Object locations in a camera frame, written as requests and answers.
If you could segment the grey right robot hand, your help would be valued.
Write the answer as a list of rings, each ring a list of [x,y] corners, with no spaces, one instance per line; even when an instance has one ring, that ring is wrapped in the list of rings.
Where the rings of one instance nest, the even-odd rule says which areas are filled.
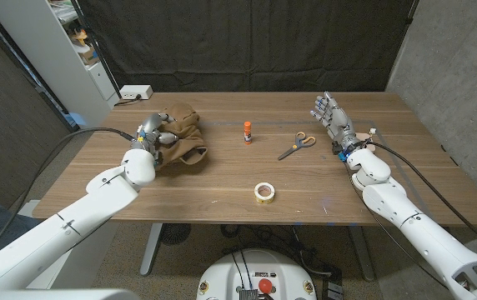
[[[310,114],[326,128],[334,143],[335,154],[350,154],[360,147],[362,142],[356,136],[351,118],[329,92],[317,96],[314,103]]]

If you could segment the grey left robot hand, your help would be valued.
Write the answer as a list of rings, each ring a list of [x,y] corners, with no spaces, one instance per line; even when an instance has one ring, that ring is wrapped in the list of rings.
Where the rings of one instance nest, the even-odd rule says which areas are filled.
[[[151,153],[154,157],[154,165],[160,165],[163,161],[163,154],[158,150],[158,146],[173,144],[178,141],[178,136],[160,131],[158,128],[163,122],[174,123],[175,121],[175,118],[164,112],[150,115],[138,127],[135,138],[131,142],[131,148]]]

